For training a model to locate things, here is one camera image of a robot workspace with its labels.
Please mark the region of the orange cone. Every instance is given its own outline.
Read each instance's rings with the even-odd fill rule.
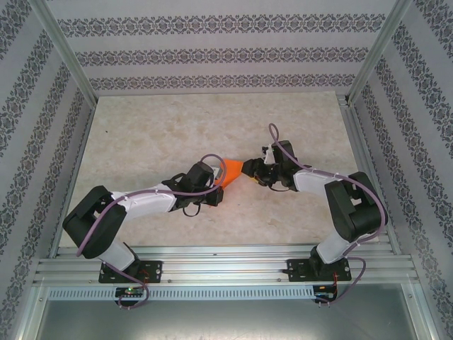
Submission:
[[[232,181],[237,179],[242,174],[243,161],[234,161],[232,159],[224,159],[226,169],[224,169],[223,164],[220,164],[222,171],[226,171],[226,176],[224,183],[222,183],[222,188],[226,188]]]

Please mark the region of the black mounting plate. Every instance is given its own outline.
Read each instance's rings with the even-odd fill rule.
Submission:
[[[146,283],[160,283],[162,276],[162,261],[140,261],[135,278]],[[99,273],[99,283],[133,283],[124,276],[112,271],[102,264]]]
[[[309,259],[289,259],[286,261],[290,282],[313,282],[333,281],[333,275],[337,274],[337,281],[351,281],[351,271],[347,259],[338,260],[332,264],[324,264],[321,271],[316,275],[310,266]]]

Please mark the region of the patterned wallpaper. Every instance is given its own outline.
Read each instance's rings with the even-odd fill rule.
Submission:
[[[325,90],[345,94],[394,0],[334,2],[48,4],[100,96]]]
[[[453,339],[453,1],[414,1],[355,103],[401,248]]]
[[[0,339],[49,254],[91,110],[31,7],[0,1]]]

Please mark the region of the beige marble floor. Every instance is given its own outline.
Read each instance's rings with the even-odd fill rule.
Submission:
[[[270,122],[305,164],[357,171],[333,92],[102,97],[71,209],[94,186],[147,188],[186,172],[207,153],[260,157],[261,146],[271,142]],[[241,176],[219,207],[202,206],[193,218],[180,210],[142,217],[125,223],[118,237],[129,245],[317,243],[332,229],[317,196],[272,192]],[[60,246],[73,245],[64,233]]]

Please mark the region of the perforated metal strip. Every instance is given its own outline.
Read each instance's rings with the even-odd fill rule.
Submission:
[[[116,287],[54,287],[50,301],[107,301],[115,299]],[[312,285],[275,287],[153,287],[150,300],[288,300],[313,299]]]

